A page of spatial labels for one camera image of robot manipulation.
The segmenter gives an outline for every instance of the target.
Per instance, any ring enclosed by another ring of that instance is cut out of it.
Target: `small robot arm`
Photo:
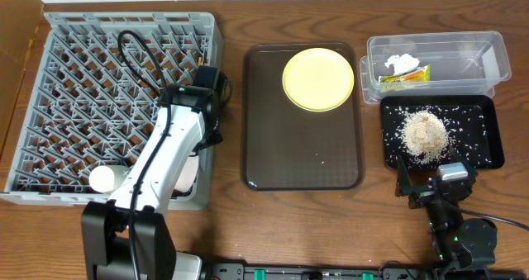
[[[399,155],[395,195],[408,196],[410,209],[427,210],[432,244],[441,259],[433,274],[443,280],[449,272],[466,270],[473,271],[467,279],[476,279],[481,273],[489,275],[487,267],[496,261],[498,230],[488,219],[463,219],[458,202],[470,196],[478,173],[452,147],[450,158],[454,163],[439,166],[437,176],[429,178],[427,185],[413,186]]]
[[[165,131],[167,107],[171,107],[169,133],[145,172],[134,212],[136,257],[141,278],[198,280],[201,275],[208,275],[198,256],[175,250],[164,217],[173,190],[186,192],[193,185],[194,180],[179,179],[190,155],[222,141],[218,114],[231,95],[224,98],[228,83],[219,69],[201,66],[193,85],[172,85],[160,96],[161,102],[167,102],[169,94],[171,103],[158,111],[155,128],[126,177],[123,176],[125,169],[94,169],[90,184],[95,190],[105,186],[111,188],[112,193],[104,204],[90,202],[82,215],[88,279],[135,278],[129,239],[117,233],[128,227],[133,187]]]

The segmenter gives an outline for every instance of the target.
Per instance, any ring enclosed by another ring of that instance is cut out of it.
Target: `dish rack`
[[[205,12],[45,13],[45,43],[5,192],[25,205],[105,202],[88,176],[99,165],[131,167],[154,128],[155,93],[139,86],[122,63],[117,35],[142,36],[168,83],[193,83],[200,64],[222,67],[222,35]],[[159,73],[132,38],[124,40],[132,66],[160,88]],[[201,151],[195,183],[174,192],[169,209],[197,210],[209,200],[213,149]]]

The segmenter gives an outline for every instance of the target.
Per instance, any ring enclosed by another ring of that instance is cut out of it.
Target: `wooden table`
[[[179,250],[247,263],[377,268],[391,259],[436,260],[424,210],[393,195],[396,173],[384,167],[379,108],[361,105],[364,183],[348,192],[257,193],[240,177],[241,78],[253,45],[344,41],[356,59],[371,36],[438,31],[499,31],[512,78],[496,87],[507,159],[480,172],[461,206],[529,224],[529,0],[269,0],[61,4],[48,12],[211,12],[226,42],[223,69],[235,82],[223,113],[225,141],[216,148],[211,201],[205,211],[172,211],[167,224]],[[50,26],[38,27],[0,162],[3,188]],[[82,206],[0,202],[0,278],[84,278]],[[529,234],[498,223],[495,269],[529,273]]]

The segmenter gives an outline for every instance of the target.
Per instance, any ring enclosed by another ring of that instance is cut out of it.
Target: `snack package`
[[[399,83],[399,82],[430,82],[430,68],[431,64],[418,68],[411,73],[402,74],[398,76],[380,76],[380,83]],[[413,88],[413,86],[400,85],[400,86],[383,86],[382,92],[387,92],[389,90],[403,90]]]

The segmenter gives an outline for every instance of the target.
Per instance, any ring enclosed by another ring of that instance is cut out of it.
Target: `black tray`
[[[475,168],[501,168],[505,163],[502,140],[499,135],[498,121],[494,102],[484,95],[455,96],[415,96],[386,97],[380,102],[382,117],[382,138],[384,157],[390,168],[397,168],[397,154],[401,154],[404,163],[411,170],[435,169],[441,164],[451,162],[446,156],[441,161],[419,165],[410,162],[403,142],[395,136],[397,128],[403,123],[404,115],[399,108],[408,112],[418,112],[430,106],[429,112],[444,121],[450,137],[455,139],[455,150]]]
[[[283,90],[284,66],[310,48],[334,50],[356,64],[342,43],[258,45],[246,54],[241,177],[253,190],[343,190],[364,179],[360,84],[327,112],[303,110]]]

